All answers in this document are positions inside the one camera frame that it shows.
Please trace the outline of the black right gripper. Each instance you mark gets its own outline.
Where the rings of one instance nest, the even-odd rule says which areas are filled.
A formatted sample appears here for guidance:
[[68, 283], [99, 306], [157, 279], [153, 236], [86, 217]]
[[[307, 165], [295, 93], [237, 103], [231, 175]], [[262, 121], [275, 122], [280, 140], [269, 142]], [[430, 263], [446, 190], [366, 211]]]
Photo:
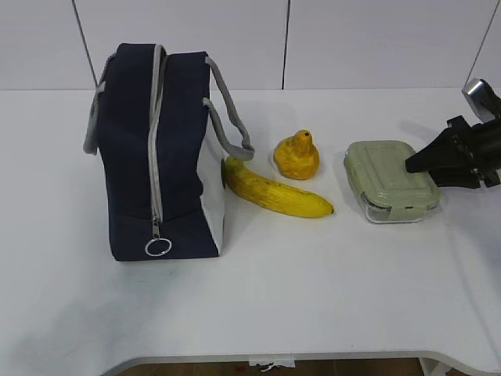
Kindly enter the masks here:
[[470, 126], [463, 116], [457, 116], [447, 124], [429, 145], [405, 160], [406, 171], [429, 172], [439, 187], [498, 186], [500, 119]]

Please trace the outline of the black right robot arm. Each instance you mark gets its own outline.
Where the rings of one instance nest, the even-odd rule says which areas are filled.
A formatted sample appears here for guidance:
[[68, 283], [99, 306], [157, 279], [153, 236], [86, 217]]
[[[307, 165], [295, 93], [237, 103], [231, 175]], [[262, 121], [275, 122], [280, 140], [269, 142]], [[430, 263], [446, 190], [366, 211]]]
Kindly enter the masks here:
[[447, 120], [447, 128], [437, 138], [406, 159], [406, 171], [428, 172], [439, 187], [498, 186], [500, 98], [480, 78], [469, 81], [462, 93], [480, 122], [469, 125], [462, 116]]

